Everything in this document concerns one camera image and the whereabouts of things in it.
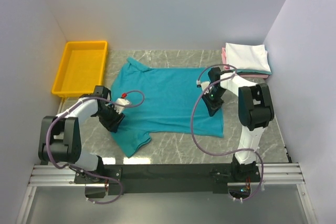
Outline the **teal polo t shirt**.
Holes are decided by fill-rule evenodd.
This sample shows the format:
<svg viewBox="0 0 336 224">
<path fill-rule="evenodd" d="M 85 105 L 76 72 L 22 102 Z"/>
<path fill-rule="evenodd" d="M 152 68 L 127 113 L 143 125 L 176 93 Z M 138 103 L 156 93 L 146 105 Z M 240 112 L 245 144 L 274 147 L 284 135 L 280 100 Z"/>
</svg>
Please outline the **teal polo t shirt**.
<svg viewBox="0 0 336 224">
<path fill-rule="evenodd" d="M 125 118 L 112 137 L 126 157 L 149 143 L 152 132 L 224 136 L 221 111 L 210 117 L 196 79 L 203 68 L 151 68 L 128 58 L 111 86 L 112 100 L 125 92 L 136 108 L 126 108 Z"/>
</svg>

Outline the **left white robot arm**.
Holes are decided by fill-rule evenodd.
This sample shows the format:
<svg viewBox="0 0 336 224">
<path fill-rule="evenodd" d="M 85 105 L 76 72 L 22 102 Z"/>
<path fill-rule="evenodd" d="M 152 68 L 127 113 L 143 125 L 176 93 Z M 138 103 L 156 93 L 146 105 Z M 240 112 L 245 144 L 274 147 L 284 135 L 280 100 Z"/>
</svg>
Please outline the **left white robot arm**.
<svg viewBox="0 0 336 224">
<path fill-rule="evenodd" d="M 82 173 L 105 176 L 102 158 L 82 149 L 80 125 L 90 117 L 97 117 L 101 125 L 115 133 L 124 119 L 123 110 L 131 103 L 120 97 L 109 103 L 111 91 L 96 86 L 92 94 L 80 96 L 78 101 L 63 113 L 42 119 L 38 157 L 41 161 L 65 163 Z"/>
</svg>

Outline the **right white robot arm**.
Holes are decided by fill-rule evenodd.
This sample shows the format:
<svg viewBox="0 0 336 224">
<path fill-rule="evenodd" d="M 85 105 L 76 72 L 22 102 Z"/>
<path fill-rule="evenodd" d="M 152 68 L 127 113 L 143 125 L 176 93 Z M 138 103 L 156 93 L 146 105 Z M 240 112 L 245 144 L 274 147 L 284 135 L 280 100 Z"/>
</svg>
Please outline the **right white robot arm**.
<svg viewBox="0 0 336 224">
<path fill-rule="evenodd" d="M 233 155 L 229 177 L 234 182 L 257 175 L 257 155 L 259 142 L 265 129 L 274 119 L 274 107 L 267 84 L 257 84 L 236 74 L 235 69 L 222 71 L 212 67 L 208 72 L 209 81 L 196 81 L 202 89 L 209 116 L 214 116 L 224 103 L 222 96 L 229 91 L 238 97 L 238 118 L 242 125 L 239 151 Z"/>
</svg>

